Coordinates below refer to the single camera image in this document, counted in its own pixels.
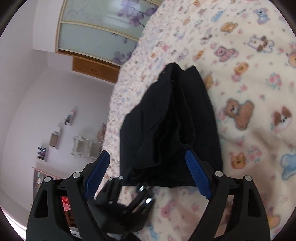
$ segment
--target white wall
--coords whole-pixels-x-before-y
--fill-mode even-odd
[[[0,37],[0,162],[13,116],[31,84],[47,67],[46,52],[32,50],[37,2],[28,0]]]
[[[55,52],[59,15],[64,0],[39,0],[34,20],[33,49]]]
[[[27,226],[30,212],[12,200],[6,193],[0,189],[1,208],[7,211],[18,223]]]
[[[109,111],[113,85],[75,73],[46,69],[33,83],[11,123],[1,169],[1,188],[27,210],[33,198],[32,166],[68,177],[82,171],[88,161],[71,155],[73,136],[95,139]],[[63,125],[58,150],[49,149],[47,163],[38,160],[37,147],[47,145],[56,126],[73,107],[72,126]]]

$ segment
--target frosted glass panel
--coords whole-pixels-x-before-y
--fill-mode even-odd
[[[68,0],[62,21],[95,25],[139,39],[156,9],[145,0]]]
[[[137,42],[110,32],[62,23],[59,48],[85,53],[122,65],[130,57]]]

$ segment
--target red object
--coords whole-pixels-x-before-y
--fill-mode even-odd
[[[69,199],[67,197],[62,196],[62,202],[63,202],[63,207],[65,212],[71,210]]]

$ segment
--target blue bear print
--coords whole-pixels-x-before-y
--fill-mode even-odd
[[[152,223],[149,223],[149,224],[148,224],[148,229],[149,229],[149,231],[150,231],[151,238],[152,238],[154,241],[157,241],[157,240],[159,239],[159,234],[154,232],[154,228],[153,228]]]
[[[211,21],[212,22],[217,22],[219,20],[219,18],[222,16],[224,11],[219,11],[217,12],[212,18],[211,18]]]
[[[284,168],[282,175],[283,180],[288,180],[289,177],[296,174],[296,154],[295,155],[283,155],[281,158],[281,166]]]
[[[270,20],[270,18],[268,18],[266,12],[267,9],[266,8],[260,8],[260,9],[255,9],[253,10],[254,13],[256,13],[258,15],[258,20],[257,22],[262,25],[265,24],[268,20]]]

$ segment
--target wooden cabinet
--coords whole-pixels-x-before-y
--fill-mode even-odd
[[[82,58],[73,58],[72,70],[97,77],[102,80],[116,83],[119,73],[119,67],[107,62],[93,62]]]
[[[73,56],[72,70],[87,74],[111,83],[116,83],[120,67],[96,58],[70,51],[59,50],[58,53]]]

